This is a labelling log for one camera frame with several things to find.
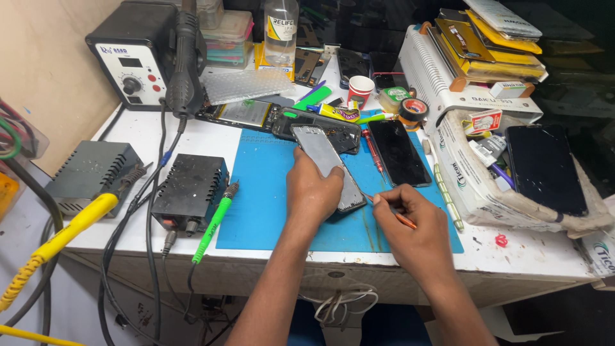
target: red screwdriver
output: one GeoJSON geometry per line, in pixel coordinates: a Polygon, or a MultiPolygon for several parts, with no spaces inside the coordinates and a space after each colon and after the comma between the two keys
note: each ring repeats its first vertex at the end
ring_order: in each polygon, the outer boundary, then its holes
{"type": "Polygon", "coordinates": [[[384,183],[386,182],[386,178],[384,176],[384,168],[383,163],[380,161],[380,156],[378,156],[378,152],[376,152],[376,147],[374,146],[374,142],[371,140],[371,133],[368,129],[361,130],[361,136],[365,138],[367,142],[367,147],[370,149],[371,158],[374,159],[374,163],[376,164],[376,168],[378,172],[383,175],[384,183]]]}

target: paper cup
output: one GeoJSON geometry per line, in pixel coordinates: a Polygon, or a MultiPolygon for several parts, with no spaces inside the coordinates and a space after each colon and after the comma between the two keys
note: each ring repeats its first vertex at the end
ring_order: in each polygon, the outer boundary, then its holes
{"type": "Polygon", "coordinates": [[[364,76],[354,76],[348,82],[348,101],[357,101],[362,110],[374,89],[374,81],[364,76]]]}

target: yellow cable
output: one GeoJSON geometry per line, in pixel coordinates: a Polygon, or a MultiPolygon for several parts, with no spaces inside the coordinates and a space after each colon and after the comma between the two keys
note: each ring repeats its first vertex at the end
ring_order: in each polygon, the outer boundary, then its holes
{"type": "Polygon", "coordinates": [[[28,279],[34,274],[36,269],[41,264],[50,260],[57,255],[71,240],[78,234],[90,227],[94,222],[100,220],[113,207],[117,205],[117,196],[112,193],[104,193],[97,199],[93,200],[87,207],[75,215],[71,222],[56,235],[41,245],[36,251],[30,255],[30,260],[25,266],[19,269],[19,272],[13,278],[13,282],[7,287],[6,291],[0,298],[0,312],[8,309],[11,303],[17,298],[17,295],[28,279]]]}
{"type": "Polygon", "coordinates": [[[78,342],[56,339],[54,337],[44,336],[44,335],[36,334],[33,332],[22,331],[21,329],[1,326],[1,325],[0,325],[0,334],[20,337],[22,339],[34,340],[38,342],[44,342],[46,344],[57,345],[57,346],[85,346],[84,344],[80,344],[78,342]]]}

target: yellow glue tube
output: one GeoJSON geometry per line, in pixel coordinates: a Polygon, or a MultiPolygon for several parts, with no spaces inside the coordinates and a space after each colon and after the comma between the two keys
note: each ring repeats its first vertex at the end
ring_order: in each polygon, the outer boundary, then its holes
{"type": "Polygon", "coordinates": [[[359,110],[341,110],[333,106],[321,103],[318,106],[306,105],[308,110],[314,111],[320,115],[328,116],[329,118],[335,118],[344,121],[350,121],[354,123],[361,117],[359,110]]]}

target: phone battery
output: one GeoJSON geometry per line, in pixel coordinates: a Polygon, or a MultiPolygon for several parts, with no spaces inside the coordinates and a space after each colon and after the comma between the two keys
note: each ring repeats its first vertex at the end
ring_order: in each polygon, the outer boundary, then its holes
{"type": "Polygon", "coordinates": [[[254,100],[231,102],[222,106],[217,119],[245,125],[263,126],[269,107],[271,107],[271,103],[254,100]]]}

